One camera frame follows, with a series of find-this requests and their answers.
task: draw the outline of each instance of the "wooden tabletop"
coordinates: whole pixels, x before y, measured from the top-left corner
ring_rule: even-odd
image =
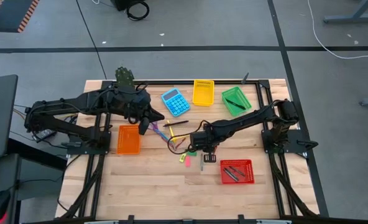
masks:
[[[289,99],[284,79],[269,81],[273,100]],[[85,91],[100,89],[101,83],[101,80],[88,80]],[[221,100],[221,92],[234,86],[215,85],[214,105],[210,107],[192,104],[193,85],[149,85],[147,91],[151,94],[152,107],[165,115],[166,119],[171,122],[190,121],[173,127],[175,134],[185,134],[194,131],[202,119],[210,122],[232,119]],[[168,112],[161,99],[163,93],[175,87],[191,104],[191,109],[178,118]],[[255,87],[241,85],[241,89],[252,104],[251,111],[259,109]],[[77,124],[84,127],[93,126],[94,116],[80,114]],[[117,155],[119,125],[128,122],[121,116],[112,115],[111,124],[112,138],[110,152],[104,163],[97,209],[98,220],[127,220],[129,215],[134,215],[136,220],[237,219],[239,214],[243,214],[245,218],[278,218],[270,164],[260,135],[261,124],[237,132],[222,142],[216,151],[218,161],[252,160],[255,184],[248,185],[222,185],[219,162],[205,163],[201,171],[200,153],[191,158],[190,167],[185,167],[178,161],[179,156],[172,154],[166,143],[151,130],[141,136],[140,154]],[[165,121],[159,122],[159,129],[169,136],[169,130],[163,128],[163,124]],[[187,139],[183,145],[187,147],[189,143]],[[296,154],[286,154],[286,159],[292,187],[308,207],[318,213],[306,160]],[[60,194],[63,206],[69,207],[81,192],[87,161],[88,156],[82,155],[65,172]],[[285,211],[288,213],[286,194],[284,190],[282,192]],[[90,192],[89,195],[87,215],[90,214],[93,193]],[[64,212],[58,207],[56,216]]]

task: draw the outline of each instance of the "red basket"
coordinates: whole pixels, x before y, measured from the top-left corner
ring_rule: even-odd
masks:
[[[224,169],[237,177],[237,181],[230,177]],[[221,160],[220,172],[223,184],[254,184],[252,161],[250,159]]]

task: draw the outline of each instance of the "yellow marker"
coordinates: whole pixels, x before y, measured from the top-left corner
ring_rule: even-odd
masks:
[[[173,137],[174,136],[174,133],[173,133],[173,129],[172,129],[172,127],[171,126],[169,126],[169,130],[170,130],[170,137]],[[176,143],[176,138],[173,138],[172,139],[172,141],[174,142],[174,143]]]
[[[180,156],[179,161],[180,161],[180,162],[184,162],[185,157],[186,157],[186,153],[182,154],[182,155]]]

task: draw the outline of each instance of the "black line on floor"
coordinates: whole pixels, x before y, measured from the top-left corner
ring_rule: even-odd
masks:
[[[300,125],[301,130],[304,132],[305,136],[309,138],[310,135],[308,133],[308,128],[306,125],[303,109],[301,107],[300,97],[297,91],[295,77],[293,76],[292,66],[290,65],[288,52],[285,47],[285,42],[283,41],[282,31],[279,25],[277,12],[275,10],[275,6],[272,0],[268,0],[268,4],[270,8],[272,22],[273,22],[274,29],[275,29],[275,34],[277,35],[277,38],[278,38],[278,44],[279,44],[280,52],[282,55],[283,65],[285,67],[285,71],[286,71],[287,78],[288,78],[290,92],[292,93],[292,100],[296,106],[297,113],[300,117],[299,125]],[[325,197],[323,194],[321,180],[320,180],[320,176],[319,176],[318,169],[316,166],[316,161],[315,161],[313,150],[309,150],[307,154],[308,154],[307,163],[308,163],[308,167],[310,168],[311,181],[313,183],[318,208],[320,210],[321,216],[328,217],[329,213],[326,207],[326,201],[325,201]]]
[[[318,52],[325,51],[322,47],[283,47],[286,51]],[[368,51],[368,46],[327,47],[332,51]],[[185,51],[269,51],[280,52],[282,46],[171,46],[171,47],[98,47],[98,52],[185,52]],[[0,48],[0,54],[11,53],[81,53],[96,52],[94,47],[62,47],[62,48]]]

